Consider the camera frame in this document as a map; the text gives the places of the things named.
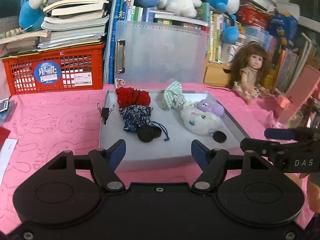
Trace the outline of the person right hand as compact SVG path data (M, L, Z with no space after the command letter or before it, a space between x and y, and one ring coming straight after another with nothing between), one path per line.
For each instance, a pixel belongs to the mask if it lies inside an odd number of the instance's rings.
M319 186L315 184L311 176L313 173L301 173L299 175L300 179L303 179L305 177L308 178L307 181L307 196L308 196L308 201L309 201L309 207L311 211L314 211L316 213L320 212L320 203L319 203Z

